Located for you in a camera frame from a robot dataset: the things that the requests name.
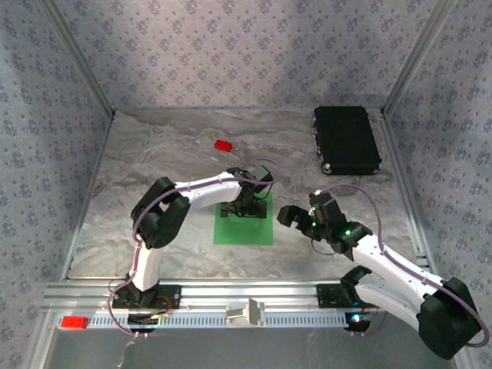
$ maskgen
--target black case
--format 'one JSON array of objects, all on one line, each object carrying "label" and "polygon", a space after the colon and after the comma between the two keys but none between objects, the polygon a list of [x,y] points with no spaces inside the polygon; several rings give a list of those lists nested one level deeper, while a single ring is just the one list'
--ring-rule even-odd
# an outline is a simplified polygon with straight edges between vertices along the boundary
[{"label": "black case", "polygon": [[381,169],[367,111],[361,106],[320,106],[313,136],[326,175],[374,175]]}]

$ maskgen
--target marble surface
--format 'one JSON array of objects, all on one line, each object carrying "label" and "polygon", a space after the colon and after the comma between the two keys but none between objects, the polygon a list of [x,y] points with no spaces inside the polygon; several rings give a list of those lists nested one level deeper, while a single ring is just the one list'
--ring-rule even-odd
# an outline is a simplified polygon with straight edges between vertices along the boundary
[{"label": "marble surface", "polygon": [[[377,202],[385,242],[414,260],[406,215],[381,135],[381,115],[370,111],[383,169],[367,177],[328,177],[321,173],[311,116],[311,109],[118,112],[69,277],[117,277],[128,272],[134,250],[130,212],[156,179],[168,176],[173,181],[194,181],[256,158],[273,159],[284,170],[284,177],[272,191],[275,217],[286,204],[307,208],[310,191],[342,183],[359,185]],[[233,152],[215,150],[216,139],[232,142]],[[374,211],[362,194],[345,188],[333,193],[348,218],[377,229]],[[344,256],[315,253],[308,238],[276,220],[273,246],[213,245],[213,231],[213,206],[189,214],[180,234],[166,247],[161,277],[307,280],[339,278],[355,266]],[[331,252],[327,244],[316,246]]]}]

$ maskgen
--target patterned wallpaper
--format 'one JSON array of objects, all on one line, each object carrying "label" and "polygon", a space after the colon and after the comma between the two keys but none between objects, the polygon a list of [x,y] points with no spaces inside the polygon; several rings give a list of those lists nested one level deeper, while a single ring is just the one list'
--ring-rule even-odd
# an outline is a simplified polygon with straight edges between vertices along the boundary
[{"label": "patterned wallpaper", "polygon": [[380,106],[435,1],[56,0],[117,109]]},{"label": "patterned wallpaper", "polygon": [[[391,124],[440,273],[468,284],[492,329],[492,4],[451,12]],[[480,349],[492,367],[492,346]]]},{"label": "patterned wallpaper", "polygon": [[37,2],[0,2],[0,367],[20,367],[57,281],[108,117]]}]

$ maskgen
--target red block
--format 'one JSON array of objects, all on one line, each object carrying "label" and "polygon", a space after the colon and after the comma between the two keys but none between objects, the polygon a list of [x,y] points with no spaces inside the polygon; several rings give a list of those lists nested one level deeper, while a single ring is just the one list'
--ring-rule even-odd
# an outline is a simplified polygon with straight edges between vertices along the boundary
[{"label": "red block", "polygon": [[221,150],[221,151],[231,152],[232,143],[227,142],[227,141],[217,140],[215,142],[214,147],[218,150]]},{"label": "red block", "polygon": [[67,329],[86,329],[88,322],[88,317],[64,316],[61,320],[60,327]]}]

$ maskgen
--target wallpaper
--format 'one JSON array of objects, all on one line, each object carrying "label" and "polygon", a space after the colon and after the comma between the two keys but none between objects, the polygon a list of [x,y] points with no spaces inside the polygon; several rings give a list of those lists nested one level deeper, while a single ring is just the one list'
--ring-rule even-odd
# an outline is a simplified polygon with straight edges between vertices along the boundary
[{"label": "wallpaper", "polygon": [[381,106],[434,4],[56,2],[122,110]]},{"label": "wallpaper", "polygon": [[37,2],[0,2],[0,367],[22,365],[45,283],[59,279],[99,111]]},{"label": "wallpaper", "polygon": [[[391,123],[440,273],[492,329],[492,4],[459,2]],[[492,367],[492,347],[477,351]]]}]

